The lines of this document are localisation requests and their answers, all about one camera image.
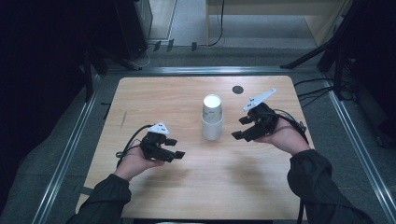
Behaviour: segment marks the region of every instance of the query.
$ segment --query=dark sleeve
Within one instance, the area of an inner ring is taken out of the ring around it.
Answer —
[[[119,223],[122,209],[129,201],[129,182],[110,175],[95,186],[78,213],[66,223]]]
[[[288,181],[305,205],[309,223],[374,223],[332,181],[332,165],[314,149],[290,159]]]

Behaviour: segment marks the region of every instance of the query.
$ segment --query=cable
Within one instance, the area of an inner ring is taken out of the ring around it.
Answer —
[[[129,141],[128,141],[128,143],[126,144],[124,150],[123,150],[122,152],[118,152],[118,153],[116,154],[116,156],[117,156],[118,158],[120,158],[119,161],[117,162],[117,167],[120,166],[120,164],[121,164],[121,162],[122,162],[122,159],[126,156],[126,154],[128,153],[128,151],[129,151],[130,149],[134,148],[134,147],[130,147],[130,145],[131,145],[132,142],[134,142],[134,139],[136,138],[136,136],[137,136],[143,129],[149,128],[149,127],[151,127],[151,126],[152,126],[152,125],[145,125],[145,126],[139,128],[139,129],[134,133],[134,135],[132,135],[132,137],[129,139]]]
[[[149,54],[148,54],[148,51],[149,51],[149,49],[152,49],[152,48],[154,48],[154,45],[149,46],[149,47],[145,50],[146,56],[148,57],[148,61],[147,61],[145,64],[139,65],[139,64],[137,64],[137,63],[132,62],[131,60],[128,60],[128,64],[134,65],[134,66],[139,67],[139,68],[146,67],[146,66],[149,65],[149,63],[151,62],[151,59],[150,59]]]
[[[220,30],[219,39],[218,39],[215,43],[208,45],[208,47],[213,47],[213,46],[215,46],[215,45],[218,44],[218,42],[221,40],[222,33],[223,33],[223,17],[224,17],[224,0],[222,1],[222,4],[221,4],[221,23],[220,23],[220,28],[221,28],[221,30]]]
[[[330,80],[330,81],[334,81],[334,79],[332,79],[332,78],[325,78],[325,77],[322,77],[322,78],[313,78],[313,79],[308,79],[308,80],[304,80],[304,81],[297,82],[297,83],[294,84],[294,87],[296,87],[296,86],[298,86],[298,85],[300,85],[300,84],[303,84],[303,83],[312,82],[312,81],[321,81],[321,80]]]
[[[294,122],[298,123],[297,120],[296,120],[290,113],[288,113],[288,112],[286,112],[286,111],[284,111],[284,110],[281,110],[281,109],[274,109],[274,111],[282,112],[282,113],[284,113],[285,115],[287,115],[290,119],[292,119]]]
[[[310,91],[310,92],[298,94],[297,97],[300,98],[302,96],[311,95],[311,94],[314,94],[314,93],[317,93],[317,92],[332,91],[332,90],[333,90],[333,87],[325,87],[325,88],[321,88],[321,89],[318,89],[318,90],[315,90],[315,91]]]
[[[132,144],[130,144],[130,145],[132,145],[131,147],[128,147],[128,149],[127,149],[127,151],[129,151],[129,150],[131,150],[132,148],[134,148],[134,147],[140,147],[142,144],[139,144],[139,145],[135,145],[134,146],[134,141],[132,141]]]
[[[321,95],[316,96],[315,99],[311,100],[310,102],[306,103],[305,105],[302,105],[301,108],[304,108],[310,104],[312,104],[314,101],[316,101],[318,98],[320,98],[321,96],[324,96],[324,94],[328,93],[329,91],[325,91],[323,92]]]

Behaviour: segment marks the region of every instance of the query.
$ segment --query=table surface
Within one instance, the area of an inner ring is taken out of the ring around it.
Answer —
[[[233,93],[241,86],[241,94]],[[305,125],[291,79],[274,77],[126,77],[120,81],[84,186],[93,188],[114,172],[116,152],[142,126],[163,121],[177,140],[172,151],[182,160],[135,177],[132,200],[122,216],[170,219],[296,219],[299,198],[290,190],[290,155],[272,145],[235,140],[244,131],[239,119],[248,97],[276,88],[267,103],[289,112]],[[201,132],[204,97],[221,97],[224,113],[220,140],[206,141]],[[142,139],[146,131],[136,138]],[[312,143],[309,131],[306,135]],[[87,199],[81,195],[77,209]]]

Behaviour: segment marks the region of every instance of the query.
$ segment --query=paper cup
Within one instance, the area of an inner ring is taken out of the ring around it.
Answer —
[[[207,123],[218,123],[222,120],[221,98],[216,94],[208,94],[204,98],[202,118]]]
[[[222,116],[217,123],[208,123],[202,117],[202,135],[206,140],[215,141],[220,139],[222,134]]]

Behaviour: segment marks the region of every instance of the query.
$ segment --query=human hand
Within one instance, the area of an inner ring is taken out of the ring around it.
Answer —
[[[303,137],[284,119],[278,119],[273,133],[259,137],[254,141],[272,144],[282,151],[289,152],[292,156],[310,149]]]
[[[140,175],[145,170],[157,166],[164,165],[164,161],[149,161],[145,159],[142,149],[140,147],[134,147],[128,151],[125,157],[122,159],[121,164],[114,172],[117,175],[128,182],[132,180],[133,177]]]

